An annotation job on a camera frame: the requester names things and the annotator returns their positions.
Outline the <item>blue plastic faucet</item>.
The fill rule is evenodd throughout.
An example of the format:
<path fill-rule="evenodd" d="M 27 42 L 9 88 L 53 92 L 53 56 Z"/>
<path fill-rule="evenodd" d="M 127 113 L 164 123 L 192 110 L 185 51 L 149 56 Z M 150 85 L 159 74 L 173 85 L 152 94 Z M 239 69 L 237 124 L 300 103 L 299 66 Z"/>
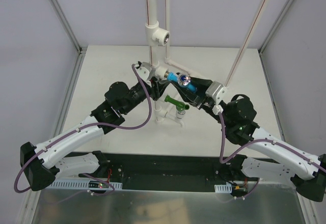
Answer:
<path fill-rule="evenodd" d="M 173 72 L 169 72 L 167 74 L 167 80 L 176 82 L 180 87 L 186 88 L 193 93 L 195 93 L 197 90 L 197 88 L 191 83 L 191 77 L 186 73 L 175 74 Z"/>

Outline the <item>white pipe assembly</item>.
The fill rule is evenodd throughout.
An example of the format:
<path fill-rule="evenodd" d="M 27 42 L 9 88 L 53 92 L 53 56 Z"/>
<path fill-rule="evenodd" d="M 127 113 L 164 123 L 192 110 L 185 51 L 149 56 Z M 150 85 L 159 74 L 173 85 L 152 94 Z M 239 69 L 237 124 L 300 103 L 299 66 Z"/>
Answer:
<path fill-rule="evenodd" d="M 235 61 L 232 64 L 231 70 L 227 76 L 225 87 L 229 88 L 229 83 L 234 76 L 234 73 L 244 56 L 244 53 L 251 41 L 256 27 L 260 21 L 260 18 L 267 6 L 269 0 L 261 0 L 257 8 L 257 11 L 253 17 L 252 23 L 248 29 L 248 32 L 245 36 L 243 44 L 239 48 Z M 165 27 L 161 28 L 159 26 L 159 21 L 157 20 L 157 0 L 146 0 L 146 19 L 145 23 L 145 33 L 146 39 L 149 46 L 149 59 L 150 65 L 154 70 L 153 76 L 156 78 L 162 78 L 167 80 L 168 68 L 162 66 L 159 63 L 159 60 L 156 57 L 155 48 L 163 46 L 166 49 L 165 64 L 168 66 L 174 67 L 186 74 L 196 75 L 197 73 L 193 70 L 187 70 L 185 67 L 181 66 L 179 63 L 175 63 L 170 56 L 170 0 L 165 0 Z M 219 104 L 214 103 L 213 113 L 216 115 L 218 112 L 222 111 L 222 107 Z"/>

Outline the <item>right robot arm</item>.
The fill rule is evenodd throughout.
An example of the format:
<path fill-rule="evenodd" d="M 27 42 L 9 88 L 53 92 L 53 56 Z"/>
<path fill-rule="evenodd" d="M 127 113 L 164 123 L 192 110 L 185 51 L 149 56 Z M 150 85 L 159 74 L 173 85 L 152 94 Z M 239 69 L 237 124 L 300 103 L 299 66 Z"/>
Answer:
<path fill-rule="evenodd" d="M 219 160 L 230 166 L 232 179 L 273 179 L 311 201 L 323 201 L 324 154 L 307 153 L 268 133 L 254 121 L 257 112 L 247 95 L 236 94 L 226 103 L 223 98 L 227 89 L 217 81 L 179 74 L 171 82 L 184 102 L 220 123 Z"/>

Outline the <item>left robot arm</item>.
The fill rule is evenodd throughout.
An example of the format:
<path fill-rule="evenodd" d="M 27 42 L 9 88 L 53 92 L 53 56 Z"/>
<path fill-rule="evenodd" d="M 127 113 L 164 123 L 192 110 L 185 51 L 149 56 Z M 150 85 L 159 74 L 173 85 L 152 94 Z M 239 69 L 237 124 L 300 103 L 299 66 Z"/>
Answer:
<path fill-rule="evenodd" d="M 83 144 L 102 137 L 114 129 L 136 130 L 145 126 L 151 118 L 152 101 L 158 100 L 170 83 L 165 78 L 152 77 L 129 88 L 126 83 L 113 83 L 105 93 L 105 100 L 90 115 L 71 129 L 43 143 L 33 145 L 30 142 L 20 147 L 19 175 L 25 175 L 32 191 L 43 190 L 55 179 L 81 173 L 92 173 L 101 178 L 107 174 L 107 160 L 100 151 L 87 154 L 83 158 L 66 156 Z M 128 114 L 143 101 L 149 105 L 145 121 L 133 127 L 122 126 L 124 115 Z"/>

